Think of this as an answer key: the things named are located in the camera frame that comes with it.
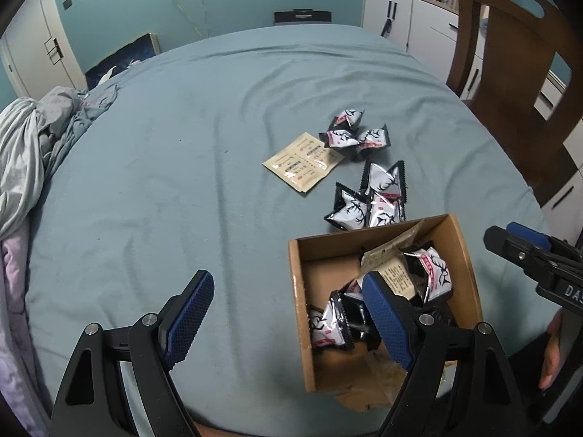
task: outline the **human hand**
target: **human hand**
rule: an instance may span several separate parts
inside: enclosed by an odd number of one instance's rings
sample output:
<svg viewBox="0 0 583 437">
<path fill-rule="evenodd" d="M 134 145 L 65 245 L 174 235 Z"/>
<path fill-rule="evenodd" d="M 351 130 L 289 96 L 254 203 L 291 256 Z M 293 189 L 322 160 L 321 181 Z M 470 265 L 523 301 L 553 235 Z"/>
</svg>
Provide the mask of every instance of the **human hand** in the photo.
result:
<svg viewBox="0 0 583 437">
<path fill-rule="evenodd" d="M 559 372 L 559 335 L 561 333 L 561 311 L 558 311 L 553 320 L 547 326 L 547 333 L 550 340 L 544 350 L 543 369 L 540 373 L 539 388 L 547 389 L 552 383 L 555 375 Z"/>
</svg>

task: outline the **white door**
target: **white door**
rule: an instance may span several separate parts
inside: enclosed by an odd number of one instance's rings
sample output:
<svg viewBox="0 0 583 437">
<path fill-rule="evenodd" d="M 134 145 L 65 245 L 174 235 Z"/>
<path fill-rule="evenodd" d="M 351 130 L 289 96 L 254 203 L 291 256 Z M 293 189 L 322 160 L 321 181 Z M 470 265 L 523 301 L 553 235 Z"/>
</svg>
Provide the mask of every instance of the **white door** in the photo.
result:
<svg viewBox="0 0 583 437">
<path fill-rule="evenodd" d="M 409 54 L 446 81 L 454 59 L 458 16 L 433 3 L 413 0 Z"/>
<path fill-rule="evenodd" d="M 55 0 L 26 0 L 0 39 L 0 58 L 22 97 L 42 98 L 55 86 L 87 89 Z"/>
<path fill-rule="evenodd" d="M 4 38 L 28 96 L 41 99 L 55 86 L 74 87 L 62 62 L 58 40 L 51 36 L 41 0 L 26 0 Z"/>
<path fill-rule="evenodd" d="M 413 0 L 364 0 L 363 28 L 407 50 Z"/>
</svg>

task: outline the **open cardboard box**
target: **open cardboard box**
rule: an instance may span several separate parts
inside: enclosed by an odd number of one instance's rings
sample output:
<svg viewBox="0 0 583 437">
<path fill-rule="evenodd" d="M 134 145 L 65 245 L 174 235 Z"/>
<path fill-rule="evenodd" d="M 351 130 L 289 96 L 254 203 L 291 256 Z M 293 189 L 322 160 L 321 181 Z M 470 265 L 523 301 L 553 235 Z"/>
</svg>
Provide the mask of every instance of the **open cardboard box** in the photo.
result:
<svg viewBox="0 0 583 437">
<path fill-rule="evenodd" d="M 447 263 L 454 294 L 448 301 L 460 327 L 482 321 L 482 306 L 472 263 L 454 215 L 442 215 L 384 227 L 365 228 L 291 240 L 289 258 L 296 301 L 297 331 L 307 392 L 339 394 L 350 409 L 364 411 L 390 404 L 365 361 L 367 349 L 357 343 L 351 352 L 324 350 L 314 355 L 308 325 L 309 305 L 324 308 L 330 292 L 358 276 L 359 255 L 388 242 L 422 221 L 416 243 L 433 240 Z"/>
</svg>

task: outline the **bed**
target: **bed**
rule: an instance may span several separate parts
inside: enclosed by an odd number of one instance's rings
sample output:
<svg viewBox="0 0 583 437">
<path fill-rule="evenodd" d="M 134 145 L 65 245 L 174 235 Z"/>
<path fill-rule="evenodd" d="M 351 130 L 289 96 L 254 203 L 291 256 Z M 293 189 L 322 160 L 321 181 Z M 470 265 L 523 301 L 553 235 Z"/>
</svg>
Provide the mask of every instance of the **bed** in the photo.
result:
<svg viewBox="0 0 583 437">
<path fill-rule="evenodd" d="M 456 213 L 485 319 L 512 354 L 556 305 L 487 252 L 490 225 L 545 230 L 531 189 L 447 87 L 378 35 L 293 25 L 203 40 L 144 61 L 118 86 L 45 187 L 31 216 L 26 306 L 42 398 L 50 408 L 83 328 L 127 326 L 160 309 L 204 268 L 215 300 L 172 376 L 200 422 L 272 437 L 351 436 L 384 410 L 351 412 L 303 390 L 287 241 L 326 233 L 334 183 L 356 188 L 343 161 L 300 195 L 261 163 L 342 109 L 387 124 L 403 159 L 407 217 Z M 130 367 L 130 406 L 149 435 Z"/>
</svg>

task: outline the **chair backrest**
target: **chair backrest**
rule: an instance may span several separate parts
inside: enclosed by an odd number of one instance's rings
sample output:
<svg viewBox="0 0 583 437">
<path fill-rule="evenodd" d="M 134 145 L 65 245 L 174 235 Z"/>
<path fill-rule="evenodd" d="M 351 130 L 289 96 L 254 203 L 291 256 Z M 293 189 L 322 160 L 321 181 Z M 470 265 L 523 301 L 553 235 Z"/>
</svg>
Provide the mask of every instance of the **chair backrest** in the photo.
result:
<svg viewBox="0 0 583 437">
<path fill-rule="evenodd" d="M 482 4 L 488 5 L 482 79 L 470 109 L 531 184 L 583 113 L 583 50 L 567 20 L 546 0 L 537 17 L 511 0 L 458 0 L 459 30 L 447 85 L 461 95 L 473 63 Z M 555 52 L 571 80 L 545 121 L 534 108 Z"/>
</svg>

